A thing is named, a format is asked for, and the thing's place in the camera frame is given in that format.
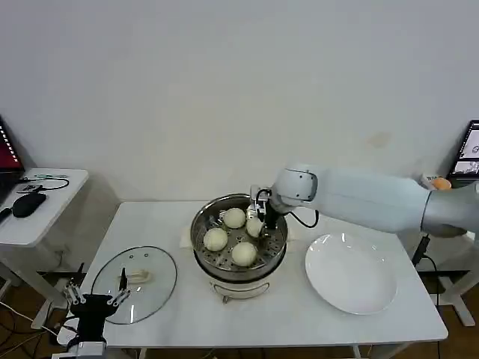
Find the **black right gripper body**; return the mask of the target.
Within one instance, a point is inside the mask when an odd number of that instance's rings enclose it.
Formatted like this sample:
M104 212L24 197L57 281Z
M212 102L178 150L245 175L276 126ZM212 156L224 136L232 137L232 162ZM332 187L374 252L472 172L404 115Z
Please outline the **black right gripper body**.
M265 214L263 216L263 223L266 225L267 229L275 229L277 227L278 219L281 217L281 213L277 212L271 204L271 201L268 200L265 202Z

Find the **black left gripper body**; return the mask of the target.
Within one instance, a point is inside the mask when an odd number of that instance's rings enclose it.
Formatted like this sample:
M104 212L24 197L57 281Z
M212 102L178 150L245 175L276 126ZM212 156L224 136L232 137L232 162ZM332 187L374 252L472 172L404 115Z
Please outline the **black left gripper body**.
M103 331L106 319L114 314L111 295L84 294L85 302L74 304L70 311L79 320L72 343L106 342Z

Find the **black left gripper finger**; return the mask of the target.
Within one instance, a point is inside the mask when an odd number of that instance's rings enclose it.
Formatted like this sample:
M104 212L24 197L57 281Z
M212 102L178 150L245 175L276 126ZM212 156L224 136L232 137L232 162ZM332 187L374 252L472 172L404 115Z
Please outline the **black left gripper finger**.
M71 278L64 287L64 294L71 304L85 304L86 298L80 291L76 282Z
M109 299L107 300L106 303L108 306L118 307L130 296L130 293L131 293L131 290L128 289L128 279L126 276L126 270L125 268L122 268L120 277L119 277L118 290L116 294L114 294L112 291L109 291L107 293L107 295L109 296Z

